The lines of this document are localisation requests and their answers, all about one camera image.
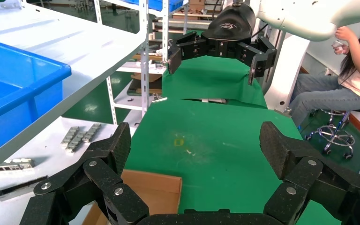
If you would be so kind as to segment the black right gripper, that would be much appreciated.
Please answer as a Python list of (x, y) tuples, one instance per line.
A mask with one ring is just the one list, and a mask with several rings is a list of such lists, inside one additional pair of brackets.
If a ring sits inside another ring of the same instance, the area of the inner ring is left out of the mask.
[(183, 60), (201, 56), (236, 58), (249, 67), (248, 84), (264, 77), (274, 66), (277, 49), (264, 36), (251, 43), (256, 16), (253, 9), (240, 3), (229, 5), (215, 18), (202, 37), (192, 31), (169, 41), (167, 70), (174, 74)]

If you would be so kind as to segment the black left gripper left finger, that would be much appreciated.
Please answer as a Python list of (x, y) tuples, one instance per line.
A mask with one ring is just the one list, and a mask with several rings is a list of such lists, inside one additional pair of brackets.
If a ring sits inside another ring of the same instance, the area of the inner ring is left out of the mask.
[(73, 165), (34, 187), (22, 225), (67, 225), (83, 206), (96, 202), (113, 225), (135, 225), (149, 215), (147, 204), (121, 178), (131, 149), (130, 127), (92, 142)]

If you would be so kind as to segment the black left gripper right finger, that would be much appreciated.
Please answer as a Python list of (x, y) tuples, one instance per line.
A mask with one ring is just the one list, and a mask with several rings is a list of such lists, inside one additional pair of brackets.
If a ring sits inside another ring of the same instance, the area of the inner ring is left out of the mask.
[(261, 125), (260, 147), (282, 181), (264, 214), (294, 225), (310, 201), (344, 225), (360, 225), (360, 174), (343, 168), (303, 140), (287, 137), (270, 121)]

